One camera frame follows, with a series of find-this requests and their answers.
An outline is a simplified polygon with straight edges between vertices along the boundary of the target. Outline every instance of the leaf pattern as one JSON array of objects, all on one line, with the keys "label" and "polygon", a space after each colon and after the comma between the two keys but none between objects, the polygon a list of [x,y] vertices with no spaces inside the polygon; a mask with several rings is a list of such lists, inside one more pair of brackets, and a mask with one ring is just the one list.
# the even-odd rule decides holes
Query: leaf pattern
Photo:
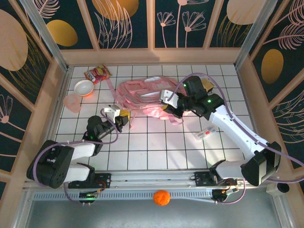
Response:
[{"label": "leaf pattern", "polygon": [[100,47],[124,48],[127,45],[126,48],[128,48],[132,42],[133,30],[127,10],[122,9],[120,4],[116,2],[118,8],[116,11],[110,0],[98,0],[97,4],[104,15],[100,17],[95,13],[99,23],[98,43]]},{"label": "leaf pattern", "polygon": [[286,26],[279,38],[279,46],[283,49],[293,49],[296,50],[304,41],[304,24],[295,25],[290,24]]},{"label": "leaf pattern", "polygon": [[59,0],[34,0],[36,8],[42,18],[50,19],[60,8]]}]

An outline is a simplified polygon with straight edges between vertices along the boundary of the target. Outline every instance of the black grid line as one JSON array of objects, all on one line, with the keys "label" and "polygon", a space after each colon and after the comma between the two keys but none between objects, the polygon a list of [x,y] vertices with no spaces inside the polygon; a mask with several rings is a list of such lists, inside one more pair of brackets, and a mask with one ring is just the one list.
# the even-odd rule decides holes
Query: black grid line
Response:
[{"label": "black grid line", "polygon": [[[200,124],[200,130],[202,131],[203,129],[202,129],[202,126],[201,126],[200,118],[199,118],[199,124]],[[205,150],[205,143],[204,143],[204,140],[202,140],[202,141],[203,141],[204,154],[205,154],[205,161],[206,161],[206,167],[207,167],[208,165],[207,165],[207,156],[206,156],[206,150]]]},{"label": "black grid line", "polygon": [[[180,81],[182,78],[184,78],[185,76],[180,76],[179,75],[179,71],[178,71],[178,69],[180,68],[181,69],[181,71],[185,71],[185,70],[188,70],[189,69],[189,67],[187,66],[187,69],[184,69],[184,68],[182,68],[182,65],[174,65],[175,67],[176,67],[176,77],[177,77],[177,79],[178,79],[178,81]],[[131,66],[132,67],[132,74],[131,74],[131,77],[129,77],[129,76],[123,76],[123,77],[129,77],[129,78],[131,78],[131,80],[134,80],[134,79],[138,79],[138,78],[146,78],[147,76],[148,76],[148,66],[145,66],[146,67],[146,74],[147,74],[147,76],[133,76],[133,66]],[[117,85],[117,81],[118,81],[118,77],[117,77],[117,74],[118,74],[118,70],[119,70],[119,66],[117,66],[116,67],[116,79],[114,79],[114,81],[115,81],[115,89],[118,87],[118,85]],[[161,65],[161,74],[163,75],[163,65]],[[224,85],[225,85],[225,87],[223,87],[224,89],[226,89],[227,90],[227,88],[241,88],[241,86],[237,86],[237,87],[226,87],[227,86],[227,84],[226,84],[226,81],[225,81],[225,77],[226,76],[223,76],[223,75],[221,75],[222,77],[223,77],[223,79],[224,79]],[[77,78],[77,79],[80,79],[79,77],[71,77],[71,79],[70,79],[70,83],[69,83],[69,87],[71,86],[71,82],[72,82],[72,79],[74,79],[74,81],[75,81],[75,78]],[[69,92],[69,91],[72,91],[73,90],[73,88],[70,88],[69,89],[69,87],[68,87],[68,90],[67,90],[67,92]],[[108,88],[106,88],[106,89],[102,89],[101,88],[101,86],[99,86],[99,89],[97,88],[97,89],[95,89],[95,90],[99,90],[98,91],[98,98],[99,98],[99,96],[101,95],[101,93],[102,93],[102,91],[109,91],[109,89]],[[229,98],[229,92],[227,91],[227,96],[228,96],[228,101],[229,101],[229,103],[230,102],[234,102],[234,100],[231,100],[230,101],[230,98]],[[109,105],[112,105],[112,104],[115,104],[115,101],[114,102],[98,102],[97,101],[97,103],[87,103],[87,102],[85,102],[85,101],[83,101],[83,99],[81,99],[81,105],[82,104],[92,104],[92,105],[96,105],[96,114],[97,114],[97,110],[98,110],[98,106],[99,106],[99,104],[109,104]],[[237,115],[237,116],[249,116],[250,117],[250,115],[248,115],[248,114],[243,114],[243,115]],[[187,118],[190,118],[190,117],[195,117],[195,116],[185,116],[185,117],[183,117],[184,119],[187,119]],[[147,124],[147,132],[146,132],[146,134],[147,134],[147,148],[146,148],[146,150],[136,150],[136,148],[133,148],[133,150],[130,150],[130,137],[131,137],[131,135],[130,134],[142,134],[142,133],[137,133],[137,132],[124,132],[124,133],[122,133],[122,134],[129,134],[128,135],[128,150],[126,151],[125,150],[125,152],[127,152],[128,154],[127,154],[127,160],[126,160],[126,162],[127,162],[127,170],[129,169],[129,156],[130,156],[130,154],[129,154],[129,152],[133,152],[133,151],[142,151],[142,152],[147,152],[147,169],[149,169],[149,148],[148,148],[148,139],[149,139],[149,131],[148,131],[148,127],[149,127],[149,124],[148,124],[148,118],[151,118],[151,117],[147,117],[147,116],[137,116],[136,118],[146,118],[146,124]],[[59,131],[59,127],[60,127],[60,123],[62,123],[61,122],[61,120],[63,120],[64,121],[64,119],[77,119],[77,121],[76,121],[76,128],[75,128],[75,131],[74,131],[74,133],[65,133],[65,134],[63,134],[63,133],[60,133],[60,134],[58,134],[58,131]],[[57,135],[56,135],[56,138],[57,138],[57,136],[60,136],[60,135],[72,135],[73,136],[73,138],[75,139],[75,138],[80,138],[80,136],[82,135],[82,134],[79,134],[79,133],[76,133],[77,131],[77,125],[79,124],[79,119],[87,119],[87,117],[79,117],[79,114],[78,114],[78,117],[77,118],[75,118],[75,117],[67,117],[67,118],[63,118],[63,117],[61,117],[60,118],[60,120],[59,120],[59,124],[58,124],[58,129],[57,129]],[[201,119],[199,119],[199,121],[198,121],[198,123],[200,124],[200,127],[199,127],[199,129],[200,130],[203,130],[203,126],[201,125],[202,124],[202,122],[201,122]],[[165,134],[165,145],[166,145],[166,165],[167,165],[167,169],[169,170],[169,164],[168,164],[168,151],[176,151],[176,149],[169,149],[168,150],[168,144],[167,144],[167,126],[166,126],[166,121],[163,121],[163,124],[164,124],[164,130],[162,130],[162,131],[159,131],[159,132],[153,132],[153,133],[150,133],[150,134],[158,134],[158,133],[164,133]],[[188,158],[187,158],[187,151],[201,151],[201,149],[187,149],[186,148],[186,134],[185,134],[185,125],[184,125],[184,123],[183,123],[183,125],[182,125],[182,132],[179,132],[179,131],[176,131],[176,132],[170,132],[170,133],[183,133],[183,137],[184,137],[184,146],[185,146],[185,149],[183,150],[179,150],[179,151],[181,151],[181,152],[185,152],[185,159],[186,159],[186,165],[187,165],[187,169],[189,168],[189,166],[188,166]],[[224,153],[224,157],[226,158],[226,155],[225,155],[225,149],[228,149],[228,148],[224,148],[224,146],[223,146],[223,140],[222,140],[222,135],[221,135],[221,130],[218,128],[218,131],[217,132],[219,132],[219,135],[220,135],[220,140],[221,140],[221,148],[218,148],[218,149],[206,149],[205,148],[205,144],[204,144],[204,140],[202,140],[202,143],[203,143],[203,150],[204,150],[204,154],[205,154],[205,162],[206,162],[206,166],[208,166],[208,161],[207,161],[207,156],[206,156],[206,152],[207,151],[214,151],[214,152],[217,152],[217,151],[219,151],[219,150],[221,150],[221,151],[223,151],[223,153]],[[111,140],[113,140],[113,136],[114,136],[114,134],[112,133],[112,134],[110,134],[110,141]],[[110,152],[119,152],[119,151],[122,151],[121,149],[120,150],[112,150],[111,149],[111,145],[109,145],[109,147],[108,147],[108,150],[106,150],[106,151],[101,151],[102,153],[105,153],[105,152],[107,152],[108,153],[108,161],[107,161],[107,165],[106,165],[106,169],[107,170],[109,170],[109,161],[110,161]],[[153,149],[153,150],[151,150],[151,151],[164,151],[164,149],[159,149],[159,150],[157,150],[157,149]]]}]

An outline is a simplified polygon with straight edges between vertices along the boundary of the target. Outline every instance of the yellow circle pattern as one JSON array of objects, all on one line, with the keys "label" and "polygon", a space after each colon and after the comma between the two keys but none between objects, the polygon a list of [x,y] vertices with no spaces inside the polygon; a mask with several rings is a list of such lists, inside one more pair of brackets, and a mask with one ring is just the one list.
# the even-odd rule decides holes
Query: yellow circle pattern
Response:
[{"label": "yellow circle pattern", "polygon": [[270,49],[264,55],[262,61],[262,79],[267,83],[274,83],[280,76],[284,65],[282,53],[276,49]]},{"label": "yellow circle pattern", "polygon": [[70,47],[78,41],[75,29],[63,20],[52,20],[47,24],[47,28],[59,45]]}]

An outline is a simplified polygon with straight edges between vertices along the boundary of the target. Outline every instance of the floral line drawing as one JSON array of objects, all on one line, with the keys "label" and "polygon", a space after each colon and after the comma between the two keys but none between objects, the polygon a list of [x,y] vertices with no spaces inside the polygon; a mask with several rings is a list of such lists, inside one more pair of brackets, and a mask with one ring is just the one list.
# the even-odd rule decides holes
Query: floral line drawing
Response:
[{"label": "floral line drawing", "polygon": [[204,12],[193,12],[190,17],[189,11],[182,14],[182,21],[186,31],[185,48],[187,47],[188,32],[205,29],[206,23],[203,23],[204,20]]},{"label": "floral line drawing", "polygon": [[174,16],[172,15],[172,12],[170,12],[170,13],[165,12],[164,14],[162,14],[162,12],[159,12],[159,13],[157,13],[157,18],[158,18],[158,21],[159,21],[159,23],[161,25],[161,29],[162,29],[163,43],[165,45],[165,48],[167,48],[163,28],[166,27],[166,26],[175,25],[176,20],[173,20]]},{"label": "floral line drawing", "polygon": [[110,0],[97,0],[98,9],[102,12],[100,17],[95,13],[99,23],[98,43],[101,48],[130,47],[133,37],[132,23],[129,13],[116,2],[118,12]]},{"label": "floral line drawing", "polygon": [[[39,15],[45,19],[51,19],[52,16],[54,16],[57,10],[60,8],[59,0],[32,0],[32,1],[36,9],[38,10]],[[25,15],[27,16],[28,22],[30,23],[29,15],[26,11],[25,11]]]},{"label": "floral line drawing", "polygon": [[[0,124],[10,124],[11,126],[25,132],[24,129],[12,124],[11,122],[9,122],[9,117],[10,117],[10,113],[11,113],[11,110],[12,110],[12,107],[13,107],[13,98],[11,98],[10,96],[7,96],[6,97],[6,100],[4,99],[4,96],[1,94],[0,95]],[[3,132],[0,132],[1,135],[9,138],[9,139],[12,139],[12,140],[15,140],[17,142],[21,142],[20,139],[17,139],[15,137],[12,137],[10,135],[7,135]]]},{"label": "floral line drawing", "polygon": [[273,114],[285,143],[304,141],[304,90],[294,99],[279,103]]},{"label": "floral line drawing", "polygon": [[294,0],[289,13],[278,20],[275,25],[286,17],[288,17],[290,24],[285,26],[279,37],[268,40],[263,45],[277,40],[281,49],[296,50],[298,46],[301,46],[304,41],[304,0]]},{"label": "floral line drawing", "polygon": [[194,5],[206,3],[209,0],[177,0],[179,6],[179,11],[177,13],[177,25],[176,25],[176,47],[179,47],[179,25],[180,25],[180,15],[181,15],[181,7],[185,5]]}]

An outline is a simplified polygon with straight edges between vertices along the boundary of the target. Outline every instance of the pink fabric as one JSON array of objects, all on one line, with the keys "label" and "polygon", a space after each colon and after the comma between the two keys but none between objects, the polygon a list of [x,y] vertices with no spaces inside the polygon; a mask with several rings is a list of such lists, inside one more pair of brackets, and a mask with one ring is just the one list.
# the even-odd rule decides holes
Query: pink fabric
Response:
[{"label": "pink fabric", "polygon": [[[127,81],[121,83],[116,92],[111,80],[108,78],[106,81],[115,101],[120,104],[123,109],[132,111],[136,114],[144,114],[159,118],[161,120],[169,120],[174,125],[183,122],[182,119],[178,119],[172,114],[163,111],[162,107],[164,105],[159,101],[159,92],[161,90],[167,89],[173,91],[176,88],[178,82],[175,79],[154,76],[148,79]],[[180,88],[179,92],[186,94],[184,88]]]}]

